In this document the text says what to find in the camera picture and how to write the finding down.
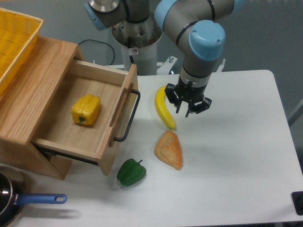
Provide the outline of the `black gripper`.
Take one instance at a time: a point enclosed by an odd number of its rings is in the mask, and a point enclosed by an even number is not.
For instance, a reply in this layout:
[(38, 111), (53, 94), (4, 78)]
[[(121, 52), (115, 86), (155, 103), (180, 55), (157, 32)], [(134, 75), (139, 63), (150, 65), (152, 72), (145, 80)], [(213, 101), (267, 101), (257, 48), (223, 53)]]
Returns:
[(165, 94), (171, 104), (176, 107), (176, 113), (179, 113), (182, 102), (188, 103), (186, 117), (189, 114), (199, 114), (208, 110), (212, 104), (210, 98), (204, 97), (206, 86), (195, 87), (190, 80), (184, 83), (181, 78), (178, 79), (177, 85), (168, 83), (165, 87)]

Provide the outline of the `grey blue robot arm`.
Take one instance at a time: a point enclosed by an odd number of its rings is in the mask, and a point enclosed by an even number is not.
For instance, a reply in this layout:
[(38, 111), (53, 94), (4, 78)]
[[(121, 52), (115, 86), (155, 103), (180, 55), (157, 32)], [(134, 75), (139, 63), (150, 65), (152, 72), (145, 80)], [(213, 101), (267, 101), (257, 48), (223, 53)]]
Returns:
[(124, 50), (124, 64), (134, 63), (145, 70), (151, 60), (143, 50), (155, 45), (163, 34), (183, 52), (184, 61), (176, 85), (165, 93), (177, 109), (188, 104), (187, 113), (210, 108), (204, 96), (212, 71), (223, 52), (224, 29), (217, 20), (244, 5), (242, 0), (162, 0), (154, 12), (147, 0), (89, 0), (84, 7), (98, 30), (110, 28)]

